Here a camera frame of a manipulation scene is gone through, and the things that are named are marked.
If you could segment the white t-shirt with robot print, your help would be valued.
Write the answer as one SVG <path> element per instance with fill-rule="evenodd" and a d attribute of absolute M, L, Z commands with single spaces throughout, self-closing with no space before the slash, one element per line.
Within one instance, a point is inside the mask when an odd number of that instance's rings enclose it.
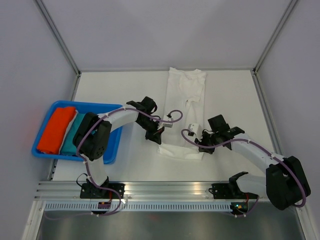
<path fill-rule="evenodd" d="M 202 160 L 204 154 L 184 140 L 181 130 L 188 128 L 190 124 L 204 126 L 206 77 L 207 73 L 199 69 L 169 69 L 164 115 L 172 110 L 180 110 L 183 118 L 172 127 L 165 128 L 161 135 L 162 143 L 158 146 L 159 154 L 181 160 Z"/>

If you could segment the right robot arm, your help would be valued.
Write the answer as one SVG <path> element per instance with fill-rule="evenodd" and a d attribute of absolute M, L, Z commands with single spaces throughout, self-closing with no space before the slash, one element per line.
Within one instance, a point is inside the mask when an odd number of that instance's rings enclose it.
<path fill-rule="evenodd" d="M 200 152 L 212 154 L 217 147 L 226 147 L 249 160 L 265 176 L 239 172 L 228 180 L 228 192 L 234 198 L 253 194 L 268 198 L 279 210 L 306 204 L 311 189 L 302 164 L 295 156 L 285 157 L 261 146 L 240 127 L 230 127 L 222 115 L 208 120 L 211 130 L 202 130 L 195 143 Z"/>

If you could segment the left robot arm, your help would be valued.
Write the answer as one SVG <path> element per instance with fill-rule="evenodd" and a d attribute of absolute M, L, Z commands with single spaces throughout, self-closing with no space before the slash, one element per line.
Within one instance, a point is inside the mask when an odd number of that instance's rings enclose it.
<path fill-rule="evenodd" d="M 83 158 L 87 178 L 93 184 L 91 191 L 98 198 L 104 198 L 109 193 L 108 176 L 101 157 L 111 143 L 110 135 L 124 125 L 137 123 L 145 130 L 145 139 L 161 144 L 164 127 L 160 121 L 152 117 L 158 109 L 150 97 L 144 97 L 140 102 L 129 101 L 128 107 L 120 107 L 110 112 L 95 114 L 88 112 L 82 119 L 72 143 L 76 146 L 76 154 Z"/>

